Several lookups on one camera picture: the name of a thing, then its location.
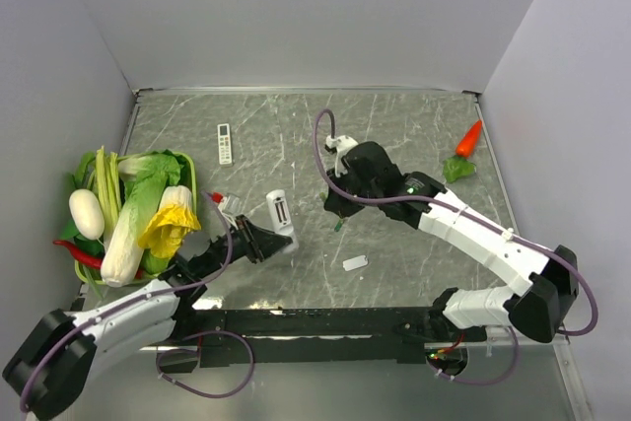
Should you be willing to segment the white battery cover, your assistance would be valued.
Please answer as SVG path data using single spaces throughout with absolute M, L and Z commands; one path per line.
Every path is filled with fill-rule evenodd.
M 359 255 L 353 258 L 346 259 L 342 262 L 342 267 L 345 271 L 350 272 L 360 268 L 363 268 L 369 264 L 369 260 L 366 255 Z

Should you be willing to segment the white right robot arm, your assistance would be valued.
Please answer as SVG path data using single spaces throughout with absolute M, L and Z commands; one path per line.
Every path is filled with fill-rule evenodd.
M 430 317 L 438 338 L 453 340 L 479 326 L 511 326 L 540 343 L 558 334 L 578 296 L 576 256 L 568 248 L 530 248 L 518 242 L 512 231 L 470 208 L 430 176 L 401 172 L 373 141 L 327 137 L 324 148 L 335 157 L 326 173 L 332 183 L 326 211 L 350 217 L 371 199 L 390 219 L 449 243 L 503 281 L 501 287 L 484 290 L 446 290 Z

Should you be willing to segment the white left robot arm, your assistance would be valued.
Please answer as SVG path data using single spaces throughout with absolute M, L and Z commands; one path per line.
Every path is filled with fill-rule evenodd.
M 50 420 L 70 407 L 103 369 L 142 347 L 189 340 L 195 329 L 193 304 L 229 264 L 243 257 L 262 262 L 296 246 L 293 225 L 267 230 L 245 216 L 216 239 L 193 232 L 167 270 L 135 292 L 94 310 L 44 315 L 2 377 L 19 395 L 22 411 Z

